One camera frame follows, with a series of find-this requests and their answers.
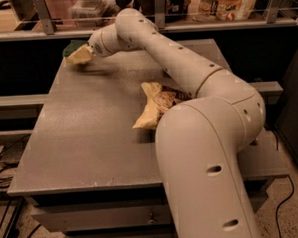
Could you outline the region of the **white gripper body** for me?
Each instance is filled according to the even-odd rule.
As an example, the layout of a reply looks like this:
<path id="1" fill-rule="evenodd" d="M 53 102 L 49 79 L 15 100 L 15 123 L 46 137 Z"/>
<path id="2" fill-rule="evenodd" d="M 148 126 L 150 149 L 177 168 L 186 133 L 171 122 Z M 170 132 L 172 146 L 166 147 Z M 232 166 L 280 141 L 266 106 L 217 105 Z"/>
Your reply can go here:
<path id="1" fill-rule="evenodd" d="M 119 37 L 114 24 L 93 32 L 88 43 L 92 51 L 99 57 L 108 57 L 120 51 L 130 51 L 132 49 L 130 44 Z"/>

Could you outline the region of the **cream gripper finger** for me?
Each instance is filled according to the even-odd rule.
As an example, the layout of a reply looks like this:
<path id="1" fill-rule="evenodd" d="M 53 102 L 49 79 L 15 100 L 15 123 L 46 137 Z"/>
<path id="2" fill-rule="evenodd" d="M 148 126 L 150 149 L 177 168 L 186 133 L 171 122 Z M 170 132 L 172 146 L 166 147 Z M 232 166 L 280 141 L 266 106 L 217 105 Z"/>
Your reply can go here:
<path id="1" fill-rule="evenodd" d="M 87 45 L 81 45 L 77 50 L 66 57 L 66 62 L 73 65 L 81 65 L 91 61 L 94 58 L 92 48 Z"/>

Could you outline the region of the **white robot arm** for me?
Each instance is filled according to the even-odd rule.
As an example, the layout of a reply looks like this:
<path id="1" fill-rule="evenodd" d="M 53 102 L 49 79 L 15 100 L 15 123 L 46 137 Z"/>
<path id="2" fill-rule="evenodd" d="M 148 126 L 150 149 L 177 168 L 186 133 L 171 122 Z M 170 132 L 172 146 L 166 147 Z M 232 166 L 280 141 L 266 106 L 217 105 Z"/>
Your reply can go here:
<path id="1" fill-rule="evenodd" d="M 81 64 L 138 48 L 191 97 L 170 108 L 156 128 L 157 162 L 178 238 L 261 238 L 237 154 L 263 129 L 262 96 L 130 8 L 70 58 Z"/>

